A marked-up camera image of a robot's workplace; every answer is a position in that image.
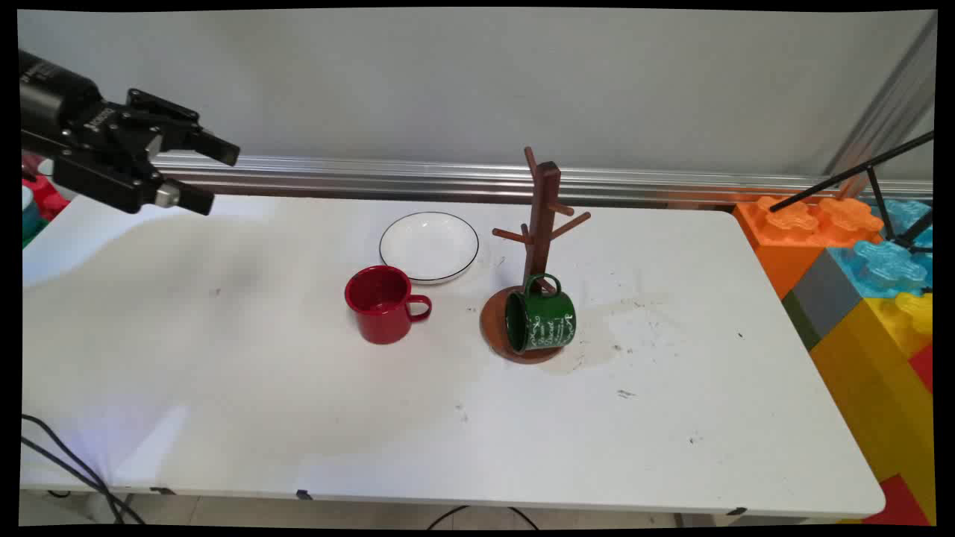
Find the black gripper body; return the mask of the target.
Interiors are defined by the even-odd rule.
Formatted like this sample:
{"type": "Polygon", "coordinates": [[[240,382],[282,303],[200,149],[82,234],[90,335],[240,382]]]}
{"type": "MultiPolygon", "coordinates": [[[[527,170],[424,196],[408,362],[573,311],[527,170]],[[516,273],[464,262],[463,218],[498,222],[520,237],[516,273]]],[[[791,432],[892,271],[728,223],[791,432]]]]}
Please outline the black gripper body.
{"type": "Polygon", "coordinates": [[[21,52],[21,146],[42,157],[91,157],[109,173],[156,179],[161,133],[141,112],[105,101],[95,82],[21,52]]]}

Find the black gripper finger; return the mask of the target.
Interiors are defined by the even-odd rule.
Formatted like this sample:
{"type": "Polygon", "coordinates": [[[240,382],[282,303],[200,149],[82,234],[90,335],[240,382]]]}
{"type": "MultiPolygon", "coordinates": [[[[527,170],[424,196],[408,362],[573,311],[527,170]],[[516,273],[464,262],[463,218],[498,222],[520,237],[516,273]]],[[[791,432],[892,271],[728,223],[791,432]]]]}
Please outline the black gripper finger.
{"type": "Polygon", "coordinates": [[[127,108],[134,125],[161,135],[160,152],[193,151],[235,166],[241,149],[200,125],[200,113],[143,89],[129,89],[127,108]]]}
{"type": "Polygon", "coordinates": [[[95,155],[58,155],[54,179],[76,193],[129,214],[144,205],[180,207],[207,216],[212,192],[165,176],[148,162],[105,162],[95,155]]]}

